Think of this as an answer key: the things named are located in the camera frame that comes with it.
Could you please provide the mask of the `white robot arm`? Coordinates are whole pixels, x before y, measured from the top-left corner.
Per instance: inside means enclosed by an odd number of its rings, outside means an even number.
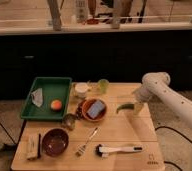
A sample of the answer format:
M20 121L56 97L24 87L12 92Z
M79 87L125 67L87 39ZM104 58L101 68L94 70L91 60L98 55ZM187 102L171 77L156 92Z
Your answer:
M134 96L138 102L145 103L156 95L192 129L192 101L171 89L170 81L167 72L146 73L142 77L141 86L134 91Z

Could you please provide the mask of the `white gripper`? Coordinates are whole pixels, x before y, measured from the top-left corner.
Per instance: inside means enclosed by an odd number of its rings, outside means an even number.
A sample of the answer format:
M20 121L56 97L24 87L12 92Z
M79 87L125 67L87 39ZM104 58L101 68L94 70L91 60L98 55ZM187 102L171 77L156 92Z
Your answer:
M153 94L144 85L141 85L133 92L133 95L138 101L134 104L133 114L138 115L144 107L143 103L147 103L152 98Z

